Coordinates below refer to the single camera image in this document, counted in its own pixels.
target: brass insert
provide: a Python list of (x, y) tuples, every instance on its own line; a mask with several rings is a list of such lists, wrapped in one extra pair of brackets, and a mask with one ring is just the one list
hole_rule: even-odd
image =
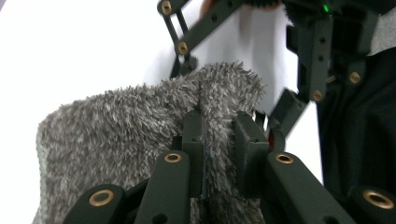
[(172, 13), (172, 5), (169, 1), (163, 1), (162, 4), (163, 14), (166, 16)]
[(390, 198), (374, 190), (365, 190), (363, 192), (363, 198), (370, 204), (383, 209), (392, 209), (395, 206)]
[(178, 44), (178, 52), (180, 53), (180, 54), (186, 54), (187, 52), (189, 51), (189, 49), (187, 48), (187, 44), (186, 44), (186, 42), (180, 42), (179, 44)]
[(320, 91), (314, 91), (314, 100), (320, 101), (323, 98), (323, 94)]
[(282, 163), (285, 163), (285, 164), (290, 164), (290, 163), (292, 163), (294, 161), (294, 159), (292, 157), (290, 157), (290, 156), (288, 156), (286, 154), (277, 154), (276, 155), (276, 160), (280, 161)]
[(361, 75), (357, 72), (353, 72), (349, 75), (349, 80), (353, 84), (358, 84), (361, 81)]
[(100, 207), (110, 203), (114, 199), (114, 192), (109, 189), (96, 191), (90, 198), (90, 205)]
[(172, 163), (181, 161), (181, 155), (177, 153), (169, 153), (165, 156), (165, 161)]

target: fuzzy gray fabric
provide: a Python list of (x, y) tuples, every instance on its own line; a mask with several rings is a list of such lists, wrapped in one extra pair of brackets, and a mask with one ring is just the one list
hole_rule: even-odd
[(240, 63), (216, 63), (154, 87), (140, 86), (63, 105), (38, 128), (41, 203), (34, 223), (62, 223), (78, 197), (111, 183), (130, 189), (182, 134), (198, 106), (207, 150), (207, 199), (191, 201), (191, 223), (263, 223), (259, 201), (235, 187), (232, 118), (251, 113), (263, 85)]

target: round hole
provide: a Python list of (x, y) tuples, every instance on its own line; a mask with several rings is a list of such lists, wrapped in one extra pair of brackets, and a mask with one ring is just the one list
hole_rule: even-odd
[(285, 164), (290, 164), (294, 161), (294, 159), (292, 157), (285, 155), (285, 154), (278, 154), (276, 156), (276, 160), (280, 161), (282, 163), (285, 163)]
[(212, 21), (213, 21), (213, 22), (218, 21), (218, 16), (216, 16), (216, 14), (213, 14), (213, 15), (212, 15)]
[(338, 220), (335, 217), (325, 217), (323, 218), (324, 223), (326, 224), (339, 224)]
[(390, 198), (374, 190), (364, 191), (363, 198), (368, 203), (383, 209), (392, 209), (395, 206)]
[(181, 155), (177, 153), (170, 153), (165, 156), (165, 161), (167, 162), (178, 162), (181, 161)]
[(168, 217), (165, 214), (158, 214), (152, 219), (152, 224), (164, 224), (168, 221)]
[(114, 198), (114, 192), (109, 189), (101, 189), (96, 191), (90, 197), (90, 205), (100, 207), (110, 203)]

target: gray fleece cloth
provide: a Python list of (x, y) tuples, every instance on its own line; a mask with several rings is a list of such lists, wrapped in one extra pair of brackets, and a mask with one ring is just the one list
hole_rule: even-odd
[(396, 48), (396, 7), (378, 18), (370, 55)]
[(62, 223), (93, 186), (130, 189), (148, 178), (196, 106), (203, 115), (207, 199), (191, 201), (191, 223), (263, 223), (259, 201), (240, 197), (235, 187), (232, 129), (236, 112), (252, 113), (263, 94), (258, 76), (241, 64), (216, 63), (158, 86), (61, 106), (38, 128), (41, 203), (34, 223)]

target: screw hole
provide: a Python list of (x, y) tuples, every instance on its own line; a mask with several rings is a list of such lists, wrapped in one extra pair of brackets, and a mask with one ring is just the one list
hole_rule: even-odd
[(168, 217), (165, 214), (158, 214), (152, 219), (152, 224), (164, 224), (168, 221)]
[(216, 14), (213, 14), (213, 15), (212, 15), (212, 21), (213, 21), (213, 22), (218, 21), (218, 16), (216, 16)]

